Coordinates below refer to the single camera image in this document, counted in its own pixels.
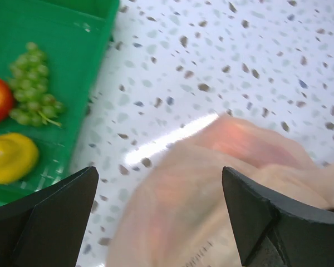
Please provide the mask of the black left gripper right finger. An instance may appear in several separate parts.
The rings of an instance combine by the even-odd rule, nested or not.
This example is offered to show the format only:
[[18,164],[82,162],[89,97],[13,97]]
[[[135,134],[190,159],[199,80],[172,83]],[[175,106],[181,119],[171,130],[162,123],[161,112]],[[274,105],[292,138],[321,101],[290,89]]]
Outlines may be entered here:
[[334,266],[334,209],[291,199],[231,167],[222,186],[242,266]]

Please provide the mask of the orange translucent plastic bag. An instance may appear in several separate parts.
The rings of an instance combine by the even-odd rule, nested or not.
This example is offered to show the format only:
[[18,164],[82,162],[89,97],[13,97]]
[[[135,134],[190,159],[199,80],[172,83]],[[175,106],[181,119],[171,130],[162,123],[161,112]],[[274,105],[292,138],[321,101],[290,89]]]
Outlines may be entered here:
[[242,266],[222,172],[319,209],[334,209],[334,164],[318,167],[277,132],[221,115],[175,143],[137,187],[117,227],[107,266]]

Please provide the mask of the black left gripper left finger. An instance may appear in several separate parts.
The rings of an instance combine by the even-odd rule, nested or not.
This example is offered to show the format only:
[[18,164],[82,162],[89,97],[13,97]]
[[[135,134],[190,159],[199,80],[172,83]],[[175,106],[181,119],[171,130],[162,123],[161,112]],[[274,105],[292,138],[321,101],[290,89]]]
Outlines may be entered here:
[[0,207],[0,266],[75,266],[94,202],[95,167]]

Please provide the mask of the green grape bunch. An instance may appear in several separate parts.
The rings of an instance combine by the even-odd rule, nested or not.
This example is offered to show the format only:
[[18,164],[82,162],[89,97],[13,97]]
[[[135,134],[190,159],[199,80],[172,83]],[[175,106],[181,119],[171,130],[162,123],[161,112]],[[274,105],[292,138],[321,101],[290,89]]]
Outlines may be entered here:
[[57,118],[64,113],[65,106],[48,92],[50,70],[47,56],[39,46],[28,42],[25,53],[10,64],[9,70],[9,87],[16,100],[9,116],[20,125],[61,127]]

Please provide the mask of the yellow lemon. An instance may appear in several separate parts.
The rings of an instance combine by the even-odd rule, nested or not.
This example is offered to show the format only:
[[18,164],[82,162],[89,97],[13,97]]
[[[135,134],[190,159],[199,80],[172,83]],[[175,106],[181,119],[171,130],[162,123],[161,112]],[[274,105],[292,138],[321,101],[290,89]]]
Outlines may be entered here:
[[0,184],[10,184],[33,170],[39,159],[36,144],[20,133],[0,135]]

